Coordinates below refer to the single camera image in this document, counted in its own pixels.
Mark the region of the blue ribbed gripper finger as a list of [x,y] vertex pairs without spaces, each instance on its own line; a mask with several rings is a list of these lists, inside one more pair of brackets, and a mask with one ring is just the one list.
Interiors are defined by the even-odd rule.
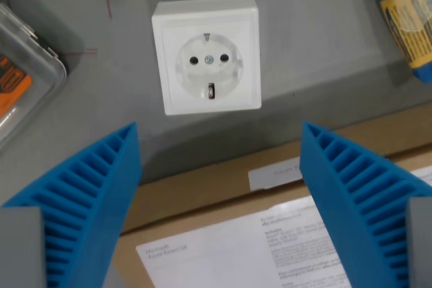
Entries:
[[38,207],[48,287],[102,287],[142,174],[135,123],[101,138],[12,196]]
[[373,151],[302,125],[300,170],[352,287],[408,287],[406,209],[431,186]]

